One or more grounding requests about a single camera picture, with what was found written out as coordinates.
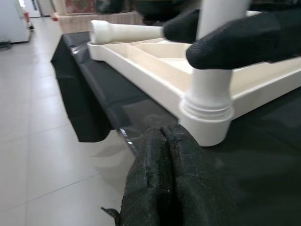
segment table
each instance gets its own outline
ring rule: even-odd
[[[90,58],[88,33],[62,36],[52,63],[81,142],[117,129],[139,154],[149,128],[177,119],[105,62]],[[301,88],[238,118],[225,141],[204,148],[246,225],[301,224]]]

